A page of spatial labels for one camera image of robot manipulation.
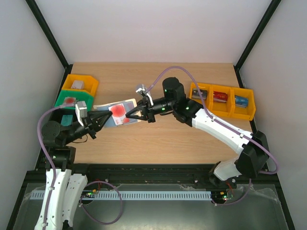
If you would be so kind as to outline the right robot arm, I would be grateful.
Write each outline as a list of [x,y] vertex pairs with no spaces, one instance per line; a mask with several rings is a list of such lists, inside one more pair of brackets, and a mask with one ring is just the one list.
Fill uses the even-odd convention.
[[164,95],[158,99],[152,99],[145,86],[138,88],[136,92],[142,99],[126,117],[153,123],[155,115],[172,113],[177,121],[202,130],[229,146],[237,156],[216,163],[209,176],[213,187],[221,187],[229,178],[240,175],[250,179],[257,177],[269,158],[266,154],[268,143],[262,132],[252,134],[215,116],[201,103],[187,98],[183,84],[175,77],[166,78],[162,87]]

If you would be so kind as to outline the white card red circle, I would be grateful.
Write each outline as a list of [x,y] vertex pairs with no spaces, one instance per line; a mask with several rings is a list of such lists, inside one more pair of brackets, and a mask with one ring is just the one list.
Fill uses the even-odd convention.
[[122,125],[129,120],[126,118],[126,109],[123,103],[112,105],[108,109],[112,112],[112,119],[116,126]]

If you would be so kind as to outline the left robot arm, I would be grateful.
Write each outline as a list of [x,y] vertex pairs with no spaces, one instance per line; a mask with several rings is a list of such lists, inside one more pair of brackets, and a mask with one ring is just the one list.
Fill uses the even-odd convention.
[[95,139],[111,117],[111,111],[89,111],[80,121],[63,126],[56,121],[43,124],[45,112],[38,121],[37,134],[46,159],[46,188],[36,230],[60,230],[73,218],[88,179],[84,173],[73,173],[76,148],[68,144],[83,136]]

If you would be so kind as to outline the white card holder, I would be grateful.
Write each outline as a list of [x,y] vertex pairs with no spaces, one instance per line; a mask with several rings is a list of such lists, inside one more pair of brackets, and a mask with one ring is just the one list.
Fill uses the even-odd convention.
[[138,119],[127,118],[126,113],[137,106],[136,99],[127,99],[124,101],[107,103],[101,105],[93,105],[93,109],[97,111],[111,111],[112,116],[106,121],[104,128],[118,127],[136,124],[140,122]]

